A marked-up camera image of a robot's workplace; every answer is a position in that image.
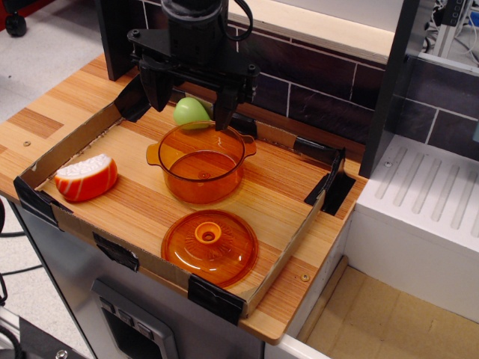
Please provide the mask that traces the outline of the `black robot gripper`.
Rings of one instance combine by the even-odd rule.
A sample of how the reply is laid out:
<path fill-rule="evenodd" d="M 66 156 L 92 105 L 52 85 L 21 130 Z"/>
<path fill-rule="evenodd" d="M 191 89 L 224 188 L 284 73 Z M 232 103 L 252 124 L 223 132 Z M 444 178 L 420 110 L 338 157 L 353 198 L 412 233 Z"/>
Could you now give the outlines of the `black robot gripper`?
<path fill-rule="evenodd" d="M 168 104 L 173 87 L 184 82 L 216 92 L 216 131 L 226 130 L 239 103 L 251 102 L 260 73 L 258 65 L 233 47 L 253 27 L 228 32 L 228 1 L 162 1 L 165 29 L 133 29 L 132 60 L 150 105 L 158 112 Z"/>

